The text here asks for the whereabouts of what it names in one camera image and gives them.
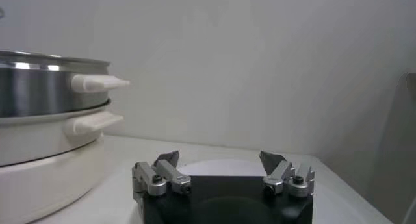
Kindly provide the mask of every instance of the black screw head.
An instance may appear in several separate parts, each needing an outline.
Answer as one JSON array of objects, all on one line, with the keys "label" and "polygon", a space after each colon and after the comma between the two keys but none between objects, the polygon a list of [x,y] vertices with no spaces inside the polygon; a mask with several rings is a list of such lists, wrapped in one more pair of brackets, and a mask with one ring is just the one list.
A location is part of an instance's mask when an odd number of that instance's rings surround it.
[{"label": "black screw head", "polygon": [[161,177],[160,175],[154,175],[154,176],[151,178],[151,181],[152,181],[152,183],[158,183],[158,182],[161,182],[161,181],[162,181],[162,177]]},{"label": "black screw head", "polygon": [[190,188],[190,186],[183,186],[181,188],[181,191],[182,191],[183,194],[189,195],[191,193],[192,189]]},{"label": "black screw head", "polygon": [[274,196],[274,188],[270,185],[265,186],[265,189],[263,190],[266,196]]},{"label": "black screw head", "polygon": [[301,177],[301,176],[294,176],[294,178],[293,178],[293,184],[301,185],[303,183],[304,183],[304,178],[303,177]]}]

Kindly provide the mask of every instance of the silver bracket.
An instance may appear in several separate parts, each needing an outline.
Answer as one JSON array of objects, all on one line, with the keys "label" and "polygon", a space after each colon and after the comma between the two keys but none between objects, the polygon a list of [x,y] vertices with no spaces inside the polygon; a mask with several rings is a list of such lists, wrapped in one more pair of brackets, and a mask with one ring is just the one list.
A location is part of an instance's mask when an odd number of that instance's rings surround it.
[{"label": "silver bracket", "polygon": [[292,163],[281,161],[274,171],[263,177],[264,191],[266,195],[277,195],[283,191],[285,180],[294,176]]},{"label": "silver bracket", "polygon": [[172,185],[172,191],[188,195],[191,191],[190,177],[180,173],[166,160],[159,160],[156,163],[156,172],[164,177]]},{"label": "silver bracket", "polygon": [[166,193],[166,180],[150,167],[147,162],[138,162],[132,168],[133,176],[133,198],[147,192],[152,196],[160,196]]},{"label": "silver bracket", "polygon": [[289,194],[294,197],[313,195],[315,187],[315,171],[311,166],[301,164],[296,176],[288,183]]}]

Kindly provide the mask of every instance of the white plastic handle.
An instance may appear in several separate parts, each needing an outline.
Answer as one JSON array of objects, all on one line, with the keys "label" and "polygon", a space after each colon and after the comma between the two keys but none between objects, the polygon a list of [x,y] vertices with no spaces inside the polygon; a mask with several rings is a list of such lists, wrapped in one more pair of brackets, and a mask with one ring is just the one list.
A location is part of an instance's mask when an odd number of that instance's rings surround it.
[{"label": "white plastic handle", "polygon": [[78,93],[106,92],[128,85],[130,85],[130,81],[121,80],[112,75],[76,74],[71,80],[72,90]]},{"label": "white plastic handle", "polygon": [[87,116],[69,119],[64,125],[64,132],[69,136],[77,136],[95,132],[123,120],[119,116],[108,111],[101,111]]}]

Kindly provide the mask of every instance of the cream electric cooker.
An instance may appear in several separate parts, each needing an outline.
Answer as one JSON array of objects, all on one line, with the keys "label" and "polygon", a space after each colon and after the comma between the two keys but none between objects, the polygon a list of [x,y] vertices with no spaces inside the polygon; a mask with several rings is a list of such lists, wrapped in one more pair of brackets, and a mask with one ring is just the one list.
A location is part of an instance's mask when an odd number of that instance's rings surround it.
[{"label": "cream electric cooker", "polygon": [[25,223],[69,204],[103,176],[108,91],[129,81],[109,63],[0,51],[0,223]]}]

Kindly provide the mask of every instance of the white wall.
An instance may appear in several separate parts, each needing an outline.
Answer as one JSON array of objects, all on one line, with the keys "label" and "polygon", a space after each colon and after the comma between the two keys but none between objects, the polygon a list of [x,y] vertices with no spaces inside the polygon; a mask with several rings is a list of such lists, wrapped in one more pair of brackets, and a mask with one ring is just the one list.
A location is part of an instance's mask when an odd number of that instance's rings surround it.
[{"label": "white wall", "polygon": [[108,133],[311,153],[365,195],[415,0],[0,0],[0,48],[112,61]]}]

